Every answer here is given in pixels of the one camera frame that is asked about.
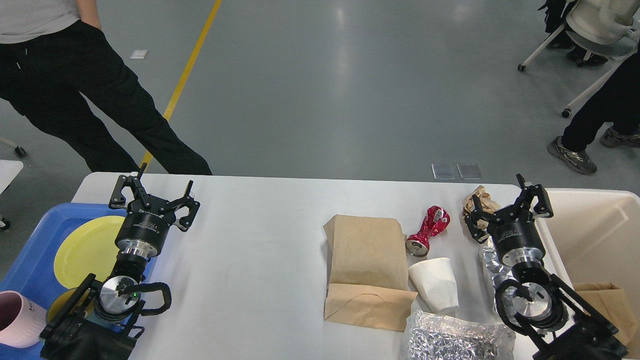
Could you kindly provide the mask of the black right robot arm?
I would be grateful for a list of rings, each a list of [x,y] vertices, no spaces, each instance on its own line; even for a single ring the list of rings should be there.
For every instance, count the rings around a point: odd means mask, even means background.
[[[617,327],[559,276],[546,270],[546,248],[535,226],[554,215],[546,189],[517,174],[514,203],[485,207],[471,194],[463,215],[471,237],[491,242],[497,262],[509,271],[494,281],[494,307],[503,323],[529,337],[535,360],[621,360],[627,347]]]

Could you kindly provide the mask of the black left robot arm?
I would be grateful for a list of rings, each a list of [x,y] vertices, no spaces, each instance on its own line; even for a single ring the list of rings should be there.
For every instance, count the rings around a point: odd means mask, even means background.
[[[114,244],[118,255],[110,275],[100,281],[90,273],[46,324],[39,337],[39,353],[46,360],[127,360],[144,333],[139,317],[157,316],[170,309],[172,294],[164,282],[146,282],[147,264],[160,255],[172,226],[187,231],[200,203],[187,183],[174,200],[149,194],[141,179],[146,169],[121,175],[109,208],[126,216]],[[131,335],[132,330],[138,333]]]

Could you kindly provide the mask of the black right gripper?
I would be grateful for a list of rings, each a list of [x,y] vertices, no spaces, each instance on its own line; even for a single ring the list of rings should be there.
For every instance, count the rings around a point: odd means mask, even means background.
[[[508,214],[515,221],[496,223],[496,212],[484,212],[479,198],[473,195],[475,208],[466,217],[464,224],[470,232],[471,229],[478,230],[475,225],[480,219],[489,223],[486,233],[488,237],[491,235],[499,262],[506,267],[523,263],[535,263],[541,267],[546,249],[534,220],[552,218],[553,208],[548,193],[541,184],[534,185],[526,181],[521,173],[516,174],[516,179],[521,192],[508,207]]]

